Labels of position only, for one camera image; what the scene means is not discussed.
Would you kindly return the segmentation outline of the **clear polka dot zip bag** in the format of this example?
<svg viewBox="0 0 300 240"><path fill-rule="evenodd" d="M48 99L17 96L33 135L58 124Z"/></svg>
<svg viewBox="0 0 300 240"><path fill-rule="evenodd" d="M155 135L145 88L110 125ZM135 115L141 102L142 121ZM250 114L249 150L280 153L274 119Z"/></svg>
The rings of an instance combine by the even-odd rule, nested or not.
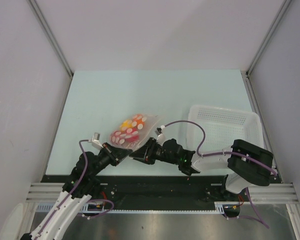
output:
<svg viewBox="0 0 300 240"><path fill-rule="evenodd" d="M161 120L159 115L136 113L125 119L109 136L109 143L121 149L136 151L150 138L151 131Z"/></svg>

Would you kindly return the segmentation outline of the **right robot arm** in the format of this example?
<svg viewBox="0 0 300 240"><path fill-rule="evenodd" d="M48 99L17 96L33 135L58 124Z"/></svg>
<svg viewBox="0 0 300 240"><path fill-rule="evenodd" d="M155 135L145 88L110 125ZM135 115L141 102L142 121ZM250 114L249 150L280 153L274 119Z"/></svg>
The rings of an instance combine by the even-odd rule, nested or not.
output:
<svg viewBox="0 0 300 240"><path fill-rule="evenodd" d="M217 152L197 153L184 149L175 139L159 144L150 138L145 145L134 151L130 157L147 165L156 161L176 165L187 176L212 170L231 170L225 175L221 196L232 201L250 185L267 187L273 170L273 154L257 145L236 139L229 147Z"/></svg>

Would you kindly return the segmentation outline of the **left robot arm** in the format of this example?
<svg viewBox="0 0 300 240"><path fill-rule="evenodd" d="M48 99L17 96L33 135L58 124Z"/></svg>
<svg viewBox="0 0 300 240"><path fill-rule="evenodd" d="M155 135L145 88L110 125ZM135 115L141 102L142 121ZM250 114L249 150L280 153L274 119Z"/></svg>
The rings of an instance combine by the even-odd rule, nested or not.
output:
<svg viewBox="0 0 300 240"><path fill-rule="evenodd" d="M101 182L97 174L109 165L117 166L133 152L103 143L95 155L84 150L82 143L85 142L89 140L79 141L82 154L53 207L32 232L22 235L22 240L61 240L83 206L100 196Z"/></svg>

